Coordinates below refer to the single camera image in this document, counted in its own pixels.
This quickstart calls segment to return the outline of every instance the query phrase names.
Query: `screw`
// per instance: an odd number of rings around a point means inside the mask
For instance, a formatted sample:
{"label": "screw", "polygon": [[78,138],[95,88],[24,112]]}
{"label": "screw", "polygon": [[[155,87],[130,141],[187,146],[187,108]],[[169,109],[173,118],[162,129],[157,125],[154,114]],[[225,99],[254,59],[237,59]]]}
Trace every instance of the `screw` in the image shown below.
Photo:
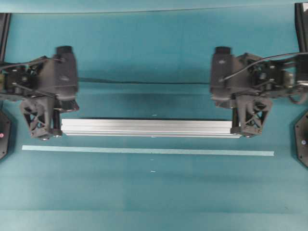
{"label": "screw", "polygon": [[260,77],[259,77],[259,79],[261,79],[261,80],[263,80],[263,79],[265,79],[266,78],[266,73],[262,73],[261,75],[260,75]]}

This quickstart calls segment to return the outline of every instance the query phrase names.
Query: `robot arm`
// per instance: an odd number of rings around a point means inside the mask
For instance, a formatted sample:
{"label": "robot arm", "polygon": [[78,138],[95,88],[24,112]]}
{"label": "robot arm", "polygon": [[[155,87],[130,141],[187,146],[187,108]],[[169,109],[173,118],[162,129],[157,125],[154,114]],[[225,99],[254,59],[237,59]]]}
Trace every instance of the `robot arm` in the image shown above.
{"label": "robot arm", "polygon": [[62,135],[60,113],[79,109],[76,60],[72,47],[56,48],[52,58],[0,64],[0,99],[22,100],[20,110],[33,138]]}
{"label": "robot arm", "polygon": [[[272,60],[281,56],[296,56]],[[262,59],[245,53],[234,57],[217,47],[212,59],[210,91],[217,107],[233,110],[231,133],[253,137],[262,133],[271,99],[288,97],[300,104],[308,96],[308,54],[291,53]],[[299,95],[296,101],[293,96]]]}

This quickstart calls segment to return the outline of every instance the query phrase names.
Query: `teal tablecloth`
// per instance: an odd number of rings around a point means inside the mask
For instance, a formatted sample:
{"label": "teal tablecloth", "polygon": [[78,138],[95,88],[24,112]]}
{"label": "teal tablecloth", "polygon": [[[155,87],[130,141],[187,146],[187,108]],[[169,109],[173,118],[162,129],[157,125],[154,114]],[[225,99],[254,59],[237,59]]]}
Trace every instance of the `teal tablecloth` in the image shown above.
{"label": "teal tablecloth", "polygon": [[[296,52],[291,2],[164,12],[13,14],[6,61],[28,61],[52,55],[56,46],[73,46],[81,109],[65,118],[230,119],[231,111],[214,107],[208,85],[93,80],[208,82],[215,46],[260,56]],[[1,231],[308,230],[308,169],[295,158],[293,134],[307,105],[275,100],[262,136],[253,139],[64,136],[47,142],[30,138],[18,105],[3,105],[14,127],[10,153],[0,161]],[[275,154],[53,153],[22,151],[22,145]]]}

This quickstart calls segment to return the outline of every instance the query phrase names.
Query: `black mounting plate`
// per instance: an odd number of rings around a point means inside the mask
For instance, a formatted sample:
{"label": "black mounting plate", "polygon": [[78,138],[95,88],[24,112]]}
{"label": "black mounting plate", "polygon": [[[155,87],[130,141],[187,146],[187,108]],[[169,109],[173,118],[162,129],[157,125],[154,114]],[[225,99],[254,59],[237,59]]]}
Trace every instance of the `black mounting plate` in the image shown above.
{"label": "black mounting plate", "polygon": [[2,111],[0,111],[0,159],[7,154],[10,130],[11,121]]}
{"label": "black mounting plate", "polygon": [[297,158],[308,167],[308,113],[295,124]]}

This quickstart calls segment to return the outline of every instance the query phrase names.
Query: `metal frame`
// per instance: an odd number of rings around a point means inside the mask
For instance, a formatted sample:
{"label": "metal frame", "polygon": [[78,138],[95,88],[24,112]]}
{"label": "metal frame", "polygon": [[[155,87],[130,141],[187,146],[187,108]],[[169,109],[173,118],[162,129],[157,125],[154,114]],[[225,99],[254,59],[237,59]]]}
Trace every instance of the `metal frame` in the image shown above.
{"label": "metal frame", "polygon": [[295,28],[299,50],[308,52],[308,3],[295,3]]}
{"label": "metal frame", "polygon": [[149,119],[62,119],[68,136],[144,136],[239,138],[231,121]]}
{"label": "metal frame", "polygon": [[10,27],[10,13],[0,13],[0,62],[4,62],[6,42]]}

